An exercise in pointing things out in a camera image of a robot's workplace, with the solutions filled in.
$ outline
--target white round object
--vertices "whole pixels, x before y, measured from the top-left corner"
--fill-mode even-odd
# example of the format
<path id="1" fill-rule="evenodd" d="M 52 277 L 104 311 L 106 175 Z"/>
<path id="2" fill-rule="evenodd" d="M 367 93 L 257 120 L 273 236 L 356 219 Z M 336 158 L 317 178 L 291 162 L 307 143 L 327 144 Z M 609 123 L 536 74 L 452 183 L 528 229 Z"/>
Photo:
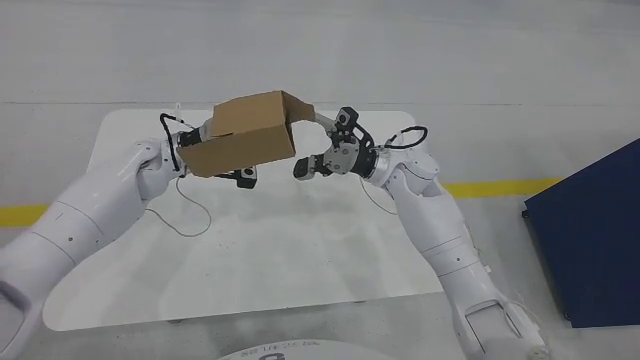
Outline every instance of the white round object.
<path id="1" fill-rule="evenodd" d="M 219 360 L 394 360 L 344 342 L 306 339 L 244 349 Z"/>

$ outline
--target black cable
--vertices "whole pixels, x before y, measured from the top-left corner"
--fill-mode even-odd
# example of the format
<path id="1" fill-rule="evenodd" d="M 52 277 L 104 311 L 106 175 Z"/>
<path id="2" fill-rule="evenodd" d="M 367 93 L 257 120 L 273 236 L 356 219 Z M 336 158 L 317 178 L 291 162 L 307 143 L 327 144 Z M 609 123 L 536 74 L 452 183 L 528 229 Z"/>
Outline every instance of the black cable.
<path id="1" fill-rule="evenodd" d="M 396 134 L 387 141 L 389 143 L 385 144 L 384 147 L 387 149 L 396 149 L 396 150 L 409 149 L 414 146 L 418 146 L 419 144 L 424 142 L 424 140 L 427 139 L 427 134 L 429 133 L 429 130 L 427 129 L 427 127 L 423 127 L 422 125 L 414 125 L 413 127 L 408 127 L 403 129 L 402 131 L 400 131 L 400 134 L 405 134 L 410 131 L 422 131 L 422 136 L 417 141 L 413 143 L 409 143 L 407 145 L 399 145 L 399 146 L 391 145 L 391 142 L 393 142 L 398 137 L 398 135 Z"/>
<path id="2" fill-rule="evenodd" d="M 173 161 L 173 169 L 174 171 L 180 171 L 180 167 L 178 166 L 178 159 L 176 159 L 176 153 L 173 150 L 173 139 L 171 139 L 171 132 L 169 131 L 167 122 L 164 120 L 165 118 L 168 118 L 169 120 L 173 120 L 176 122 L 179 122 L 179 121 L 177 118 L 167 113 L 160 114 L 160 124 L 162 124 L 162 128 L 164 128 L 164 133 L 167 134 L 167 141 L 169 141 L 169 152 L 171 153 L 171 160 Z"/>

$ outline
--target wire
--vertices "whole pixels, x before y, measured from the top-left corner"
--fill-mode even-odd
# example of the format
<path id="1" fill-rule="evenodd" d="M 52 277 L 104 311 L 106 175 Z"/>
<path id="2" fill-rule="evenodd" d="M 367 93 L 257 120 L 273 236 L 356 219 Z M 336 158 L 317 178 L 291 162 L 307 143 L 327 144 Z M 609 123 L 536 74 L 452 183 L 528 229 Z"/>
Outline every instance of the wire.
<path id="1" fill-rule="evenodd" d="M 157 211 L 153 210 L 153 209 L 145 209 L 148 212 L 151 212 L 153 214 L 155 214 L 160 221 L 162 221 L 163 223 L 165 223 L 167 225 L 167 227 L 171 228 L 172 230 L 174 230 L 178 235 L 182 236 L 183 238 L 195 238 L 197 236 L 200 236 L 202 234 L 204 234 L 205 232 L 207 232 L 209 230 L 209 228 L 211 228 L 211 223 L 213 222 L 213 218 L 211 217 L 211 213 L 209 213 L 209 210 L 204 207 L 202 204 L 196 202 L 195 200 L 191 199 L 190 197 L 188 197 L 187 195 L 185 195 L 181 190 L 180 190 L 180 180 L 182 178 L 178 178 L 176 180 L 176 190 L 178 191 L 178 193 L 180 194 L 180 196 L 182 196 L 183 198 L 185 198 L 186 200 L 188 200 L 189 202 L 195 204 L 196 206 L 200 207 L 202 210 L 205 211 L 205 213 L 207 213 L 207 217 L 209 217 L 209 223 L 207 224 L 207 227 L 201 231 L 198 232 L 197 234 L 185 234 L 184 232 L 179 231 L 176 227 L 174 227 L 173 225 L 171 225 L 171 223 L 169 223 L 167 220 L 164 219 L 164 217 L 162 217 L 162 215 L 160 213 L 158 213 Z"/>
<path id="2" fill-rule="evenodd" d="M 413 143 L 409 143 L 408 145 L 398 145 L 398 146 L 391 145 L 391 142 L 393 142 L 398 137 L 398 135 L 396 134 L 387 141 L 384 147 L 387 149 L 396 149 L 396 150 L 410 149 L 424 142 L 424 140 L 427 139 L 427 135 L 429 134 L 429 130 L 427 129 L 427 127 L 423 127 L 422 125 L 414 125 L 413 127 L 405 128 L 402 131 L 400 131 L 400 134 L 404 134 L 410 131 L 422 131 L 422 136 L 417 141 Z"/>
<path id="3" fill-rule="evenodd" d="M 383 210 L 386 213 L 391 214 L 392 216 L 397 216 L 398 213 L 394 213 L 392 211 L 389 211 L 387 209 L 385 209 L 384 207 L 380 206 L 380 204 L 378 204 L 378 202 L 376 202 L 375 200 L 373 200 L 373 198 L 371 197 L 371 195 L 369 195 L 369 192 L 367 192 L 367 189 L 364 187 L 364 182 L 362 181 L 362 178 L 360 178 L 360 186 L 362 187 L 362 190 L 364 191 L 364 194 L 367 195 L 367 197 L 369 198 L 369 200 L 371 200 L 371 202 L 373 204 L 375 204 L 376 206 L 378 206 L 378 208 L 380 208 L 381 210 Z"/>
<path id="4" fill-rule="evenodd" d="M 173 149 L 173 139 L 171 139 L 171 132 L 169 131 L 169 127 L 167 126 L 167 122 L 165 121 L 165 118 L 180 124 L 184 124 L 187 127 L 190 127 L 192 130 L 195 129 L 195 127 L 167 113 L 160 114 L 160 124 L 162 124 L 164 133 L 167 135 L 167 141 L 169 142 L 169 153 L 171 153 L 171 161 L 173 162 L 173 169 L 174 171 L 180 171 L 180 166 L 178 166 L 178 159 L 176 158 L 176 153 Z"/>

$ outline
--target box flap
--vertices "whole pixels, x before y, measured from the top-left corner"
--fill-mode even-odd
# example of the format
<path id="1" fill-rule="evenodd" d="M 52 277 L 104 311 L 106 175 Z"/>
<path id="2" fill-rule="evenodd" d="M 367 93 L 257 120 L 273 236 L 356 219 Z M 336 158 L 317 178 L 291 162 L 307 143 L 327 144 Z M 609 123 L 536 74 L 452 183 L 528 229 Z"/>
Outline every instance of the box flap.
<path id="1" fill-rule="evenodd" d="M 281 92 L 239 97 L 214 106 L 211 137 L 254 131 L 284 123 Z"/>
<path id="2" fill-rule="evenodd" d="M 316 118 L 316 111 L 312 104 L 308 104 L 287 92 L 280 91 L 284 100 L 284 107 L 287 111 L 287 122 L 313 121 Z"/>

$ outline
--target dark blue panel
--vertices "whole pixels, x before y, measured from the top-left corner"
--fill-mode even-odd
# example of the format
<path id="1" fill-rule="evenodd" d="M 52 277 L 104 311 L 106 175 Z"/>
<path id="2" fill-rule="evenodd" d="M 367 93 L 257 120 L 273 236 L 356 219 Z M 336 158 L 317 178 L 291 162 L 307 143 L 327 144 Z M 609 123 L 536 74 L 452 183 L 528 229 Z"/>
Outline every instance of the dark blue panel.
<path id="1" fill-rule="evenodd" d="M 640 140 L 525 203 L 571 324 L 640 324 Z"/>

